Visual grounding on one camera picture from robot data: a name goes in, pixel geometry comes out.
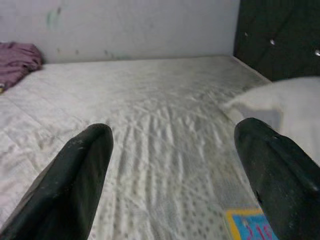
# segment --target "black headboard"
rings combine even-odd
[[[320,76],[320,0],[241,0],[234,56],[272,81]]]

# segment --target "colorful sticker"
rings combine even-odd
[[[278,240],[260,209],[229,210],[226,216],[234,240]]]

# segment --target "purple cloth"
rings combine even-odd
[[[0,92],[17,84],[29,72],[41,68],[42,56],[33,44],[0,43]]]

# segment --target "mattress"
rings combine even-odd
[[[0,96],[0,225],[71,137],[105,123],[89,239],[227,239],[225,210],[257,203],[219,105],[267,83],[229,56],[45,64]]]

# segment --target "pillow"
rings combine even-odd
[[[235,123],[256,118],[295,141],[320,166],[320,77],[254,88],[221,106]]]

